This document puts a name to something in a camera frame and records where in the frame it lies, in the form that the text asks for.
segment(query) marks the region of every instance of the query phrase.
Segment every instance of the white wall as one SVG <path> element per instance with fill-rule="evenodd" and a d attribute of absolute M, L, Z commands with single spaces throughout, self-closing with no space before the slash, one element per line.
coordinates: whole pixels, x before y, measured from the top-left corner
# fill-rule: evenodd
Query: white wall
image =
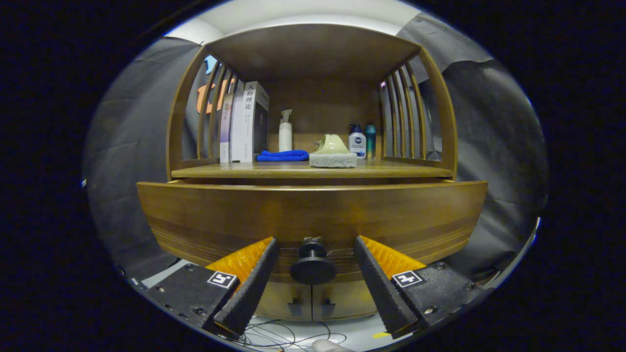
<path fill-rule="evenodd" d="M 166 36 L 183 38 L 200 44 L 219 39 L 224 36 L 224 33 L 200 18 L 193 18 L 176 27 Z"/>
<path fill-rule="evenodd" d="M 167 36 L 207 43 L 241 31 L 296 23 L 346 24 L 394 36 L 420 12 L 398 0 L 232 0 Z"/>

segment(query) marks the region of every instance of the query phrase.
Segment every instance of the black rubber pad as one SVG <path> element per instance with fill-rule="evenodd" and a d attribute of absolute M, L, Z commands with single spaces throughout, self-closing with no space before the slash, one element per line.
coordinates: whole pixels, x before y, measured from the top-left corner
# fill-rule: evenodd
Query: black rubber pad
<path fill-rule="evenodd" d="M 216 323 L 217 332 L 233 338 L 238 338 L 244 333 L 254 311 L 257 310 L 277 259 L 278 245 L 273 238 L 239 291 L 215 315 L 213 321 Z"/>
<path fill-rule="evenodd" d="M 358 236 L 354 255 L 387 332 L 397 338 L 418 329 L 420 319 L 398 294 L 365 242 Z"/>
<path fill-rule="evenodd" d="M 443 262 L 396 274 L 392 282 L 409 307 L 429 326 L 467 310 L 467 305 L 483 292 L 482 287 Z"/>
<path fill-rule="evenodd" d="M 167 309 L 203 329 L 239 286 L 237 276 L 187 264 L 154 285 L 148 294 Z"/>

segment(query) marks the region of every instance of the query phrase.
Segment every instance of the teal bottle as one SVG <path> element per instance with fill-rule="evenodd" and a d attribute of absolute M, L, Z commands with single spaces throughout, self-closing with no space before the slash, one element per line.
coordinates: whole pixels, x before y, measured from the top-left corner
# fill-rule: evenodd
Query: teal bottle
<path fill-rule="evenodd" d="M 365 139 L 367 142 L 367 159 L 374 160 L 376 158 L 376 127 L 374 125 L 365 127 Z"/>

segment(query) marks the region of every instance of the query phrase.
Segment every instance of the shelf top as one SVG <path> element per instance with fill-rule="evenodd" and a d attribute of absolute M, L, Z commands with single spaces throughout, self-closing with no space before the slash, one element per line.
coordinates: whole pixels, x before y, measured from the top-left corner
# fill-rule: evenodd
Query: shelf top
<path fill-rule="evenodd" d="M 309 162 L 217 163 L 173 170 L 175 178 L 216 179 L 369 179 L 387 177 L 451 177 L 445 168 L 388 160 L 358 160 L 356 168 L 316 168 Z"/>
<path fill-rule="evenodd" d="M 339 24 L 253 29 L 207 45 L 245 81 L 324 78 L 380 83 L 419 53 L 402 38 Z"/>

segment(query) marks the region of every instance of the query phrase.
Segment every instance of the wooden cabinet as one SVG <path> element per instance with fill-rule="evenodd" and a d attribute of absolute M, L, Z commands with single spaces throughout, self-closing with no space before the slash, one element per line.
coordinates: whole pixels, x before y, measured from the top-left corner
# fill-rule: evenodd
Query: wooden cabinet
<path fill-rule="evenodd" d="M 219 163 L 217 94 L 212 111 L 200 112 L 210 113 L 208 140 L 198 138 L 198 158 L 182 160 L 185 106 L 208 54 L 226 70 L 216 77 L 214 69 L 207 86 L 216 80 L 214 89 L 220 91 L 225 76 L 226 81 L 259 80 L 267 90 L 271 152 L 277 152 L 279 112 L 293 108 L 294 148 L 312 152 L 312 142 L 325 133 L 336 133 L 346 142 L 349 123 L 371 124 L 380 132 L 376 160 L 359 161 L 349 169 L 311 168 L 308 162 Z M 443 140 L 440 162 L 424 159 L 425 117 L 408 65 L 415 56 L 426 67 L 436 94 Z M 407 133 L 385 135 L 389 128 L 382 112 L 382 82 L 389 87 L 390 129 Z M 224 90 L 234 89 L 230 85 Z M 205 91 L 201 110 L 206 110 L 207 98 Z M 417 102 L 417 111 L 411 100 Z M 204 131 L 203 121 L 198 121 L 199 131 Z M 206 156 L 200 153 L 204 143 Z M 387 143 L 392 144 L 392 155 L 384 153 Z M 199 265 L 275 237 L 279 261 L 257 314 L 295 320 L 364 316 L 376 308 L 352 253 L 356 236 L 375 239 L 425 263 L 462 249 L 470 238 L 487 183 L 454 181 L 456 147 L 447 87 L 420 45 L 333 24 L 255 29 L 205 45 L 190 63 L 168 125 L 170 182 L 139 182 L 139 197 L 161 247 Z M 318 236 L 338 275 L 320 286 L 297 284 L 289 277 L 297 248 L 303 238 Z"/>

